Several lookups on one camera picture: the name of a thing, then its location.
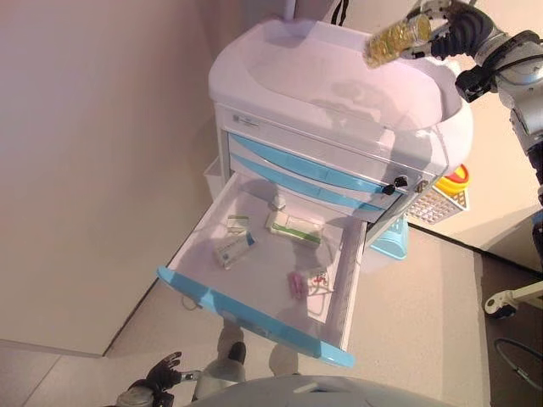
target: yellow object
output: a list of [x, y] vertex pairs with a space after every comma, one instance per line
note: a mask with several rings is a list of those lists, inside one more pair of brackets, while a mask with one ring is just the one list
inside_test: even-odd
[[450, 176], [440, 178], [439, 181], [435, 183], [435, 187], [450, 197], [454, 197], [466, 189], [468, 184], [469, 173], [467, 172], [466, 166], [461, 165]]
[[432, 27], [425, 14], [402, 20], [369, 39], [364, 53], [366, 64], [370, 68], [386, 64], [397, 59], [404, 49], [427, 42], [431, 35]]

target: white wall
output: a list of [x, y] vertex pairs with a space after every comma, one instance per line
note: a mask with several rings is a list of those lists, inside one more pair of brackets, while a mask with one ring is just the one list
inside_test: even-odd
[[[413, 0], [353, 0], [344, 25], [376, 32], [401, 19], [413, 4]], [[541, 0], [479, 0], [477, 7], [512, 35], [528, 29], [543, 35]], [[463, 69], [473, 66], [467, 57], [458, 60]], [[474, 139], [465, 163], [472, 179], [471, 210], [435, 226], [421, 226], [540, 270], [529, 219], [540, 209], [535, 171], [512, 131], [509, 111], [497, 95], [487, 94], [471, 107]]]
[[0, 339], [105, 350], [210, 201], [207, 74], [244, 10], [0, 4]]

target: drawer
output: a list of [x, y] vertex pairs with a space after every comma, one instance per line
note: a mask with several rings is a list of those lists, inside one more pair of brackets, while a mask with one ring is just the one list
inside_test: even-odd
[[[324, 224], [312, 248], [266, 228], [277, 193], [290, 215]], [[227, 233], [229, 215], [247, 215], [256, 241], [225, 270], [213, 250]], [[272, 341], [328, 363], [353, 366], [346, 352], [367, 223], [236, 172], [167, 267], [158, 276], [203, 308]], [[291, 297], [287, 274], [326, 267], [333, 290], [303, 300]]]
[[375, 222], [403, 194], [387, 195], [376, 182], [235, 134], [228, 136], [228, 151], [232, 170], [257, 174], [369, 222]]
[[434, 176], [422, 170], [396, 162], [399, 157], [378, 157], [371, 154], [349, 150], [302, 131], [289, 129], [270, 123], [253, 114], [241, 113], [216, 105], [216, 113], [221, 129], [242, 136], [249, 136], [259, 142], [296, 155], [303, 155], [312, 161], [329, 164], [337, 170], [344, 170], [355, 176], [364, 176], [370, 181], [388, 185], [398, 176], [407, 176], [408, 186], [402, 192], [412, 191], [421, 180], [432, 181]]

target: plastic basket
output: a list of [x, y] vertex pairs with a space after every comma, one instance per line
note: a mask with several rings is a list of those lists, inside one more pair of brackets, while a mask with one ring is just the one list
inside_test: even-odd
[[438, 188], [432, 187], [431, 190], [417, 199], [406, 212], [413, 218], [433, 225], [464, 210], [469, 210], [467, 190], [449, 197]]

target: pink item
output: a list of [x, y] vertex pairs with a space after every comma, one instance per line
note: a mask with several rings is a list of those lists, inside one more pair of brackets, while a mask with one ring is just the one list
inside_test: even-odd
[[288, 273], [288, 286], [293, 298], [303, 299], [307, 297], [307, 280], [296, 271]]

